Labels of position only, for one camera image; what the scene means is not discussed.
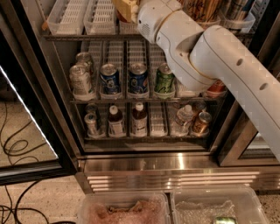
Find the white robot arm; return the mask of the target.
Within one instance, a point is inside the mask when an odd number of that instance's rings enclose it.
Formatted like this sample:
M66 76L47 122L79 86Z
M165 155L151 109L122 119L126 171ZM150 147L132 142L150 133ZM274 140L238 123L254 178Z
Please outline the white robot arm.
M222 81L280 160L280 82L229 30L203 29L177 0L111 0L139 33L158 45L177 79L202 92Z

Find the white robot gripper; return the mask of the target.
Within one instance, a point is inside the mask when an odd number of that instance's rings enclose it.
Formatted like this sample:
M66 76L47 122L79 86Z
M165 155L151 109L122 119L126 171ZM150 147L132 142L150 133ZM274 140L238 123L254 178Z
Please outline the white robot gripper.
M112 4L128 23L137 21L139 33L152 44L165 19L182 9L177 0L112 0Z

